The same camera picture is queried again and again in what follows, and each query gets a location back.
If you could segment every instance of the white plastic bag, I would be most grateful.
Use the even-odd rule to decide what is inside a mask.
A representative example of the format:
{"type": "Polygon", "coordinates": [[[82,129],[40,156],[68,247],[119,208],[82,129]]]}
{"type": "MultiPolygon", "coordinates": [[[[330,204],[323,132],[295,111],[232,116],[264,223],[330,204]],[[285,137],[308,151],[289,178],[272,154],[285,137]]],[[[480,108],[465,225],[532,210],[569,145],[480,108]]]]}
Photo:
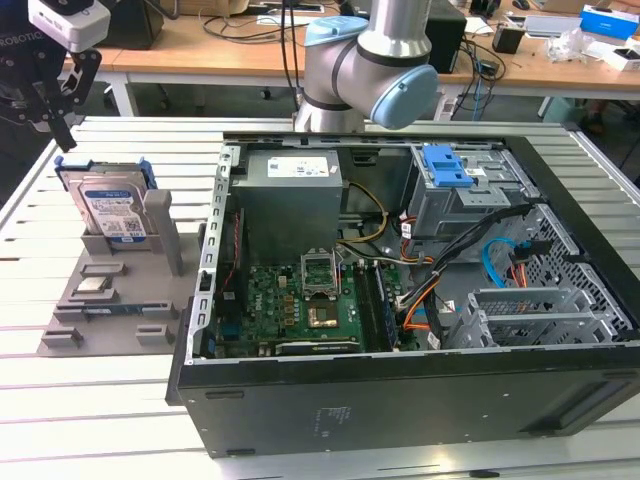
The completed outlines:
{"type": "Polygon", "coordinates": [[[559,38],[549,38],[547,40],[547,56],[552,62],[567,62],[569,60],[580,60],[586,62],[583,54],[593,43],[594,38],[585,35],[582,30],[576,28],[564,32],[559,38]]]}

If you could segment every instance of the floor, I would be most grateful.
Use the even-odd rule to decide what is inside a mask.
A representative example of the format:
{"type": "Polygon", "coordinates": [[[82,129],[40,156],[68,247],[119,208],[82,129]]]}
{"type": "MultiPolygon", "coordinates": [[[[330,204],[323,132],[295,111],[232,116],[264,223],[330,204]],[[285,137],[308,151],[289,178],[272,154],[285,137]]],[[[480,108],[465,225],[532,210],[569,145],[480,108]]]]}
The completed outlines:
{"type": "MultiPolygon", "coordinates": [[[[105,85],[99,83],[93,86],[80,114],[117,115],[115,108],[104,103],[104,88],[105,85]]],[[[162,94],[157,86],[136,86],[135,94],[142,116],[287,118],[291,115],[291,98],[286,89],[272,89],[271,100],[265,101],[260,97],[260,89],[255,87],[206,87],[207,101],[202,110],[194,107],[192,87],[169,85],[166,89],[171,100],[167,111],[161,107],[162,94]]],[[[483,120],[539,122],[537,111],[541,102],[541,98],[535,97],[496,97],[487,107],[483,120]]],[[[433,111],[435,105],[425,118],[432,118],[433,111]]],[[[468,111],[461,110],[456,115],[456,120],[470,119],[471,112],[468,111]]],[[[30,127],[6,122],[1,125],[0,164],[3,174],[0,176],[0,205],[6,202],[49,142],[48,135],[36,133],[30,127]]],[[[638,140],[640,126],[626,121],[616,107],[606,111],[605,125],[605,133],[592,139],[614,163],[620,165],[638,140]]],[[[623,171],[632,180],[640,176],[640,147],[631,154],[623,171]]]]}

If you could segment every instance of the cardboard box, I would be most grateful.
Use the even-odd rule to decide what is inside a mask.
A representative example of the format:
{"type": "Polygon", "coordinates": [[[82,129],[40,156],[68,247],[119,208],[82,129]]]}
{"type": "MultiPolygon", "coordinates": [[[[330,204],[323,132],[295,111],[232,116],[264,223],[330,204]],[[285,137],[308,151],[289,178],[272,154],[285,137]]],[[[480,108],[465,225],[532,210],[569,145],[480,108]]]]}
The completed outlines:
{"type": "Polygon", "coordinates": [[[640,70],[640,47],[616,48],[604,56],[604,61],[621,72],[640,70]]]}
{"type": "Polygon", "coordinates": [[[640,25],[640,16],[633,13],[618,12],[608,8],[586,5],[580,14],[581,28],[585,32],[608,35],[626,40],[640,25]]]}
{"type": "Polygon", "coordinates": [[[638,4],[638,6],[634,6],[634,5],[629,5],[629,3],[633,3],[633,2],[629,2],[629,1],[611,2],[611,5],[609,5],[609,8],[611,8],[612,10],[618,10],[619,12],[640,14],[640,4],[638,4]]]}

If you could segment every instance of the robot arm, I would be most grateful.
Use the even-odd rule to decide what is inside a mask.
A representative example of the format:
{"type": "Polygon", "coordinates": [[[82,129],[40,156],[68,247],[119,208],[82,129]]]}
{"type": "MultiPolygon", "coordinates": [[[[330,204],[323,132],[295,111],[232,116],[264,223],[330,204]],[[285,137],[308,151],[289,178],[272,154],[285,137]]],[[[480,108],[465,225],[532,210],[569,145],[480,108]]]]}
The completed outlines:
{"type": "Polygon", "coordinates": [[[65,152],[76,146],[69,125],[84,103],[119,0],[0,0],[0,117],[50,131],[65,152]],[[62,86],[67,51],[74,67],[62,86]]]}
{"type": "Polygon", "coordinates": [[[307,28],[296,131],[358,132],[364,118],[396,130],[425,113],[438,87],[427,64],[427,0],[373,0],[371,21],[328,17],[307,28]]]}

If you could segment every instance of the blue hard drive label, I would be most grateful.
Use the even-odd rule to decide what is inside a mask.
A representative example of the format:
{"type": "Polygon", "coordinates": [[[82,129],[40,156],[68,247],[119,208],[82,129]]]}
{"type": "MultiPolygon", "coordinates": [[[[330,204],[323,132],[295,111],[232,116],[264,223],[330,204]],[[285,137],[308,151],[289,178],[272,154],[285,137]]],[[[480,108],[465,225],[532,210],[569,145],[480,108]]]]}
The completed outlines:
{"type": "Polygon", "coordinates": [[[147,236],[140,215],[141,210],[127,190],[91,190],[85,192],[87,206],[102,233],[113,242],[140,243],[147,236]]]}

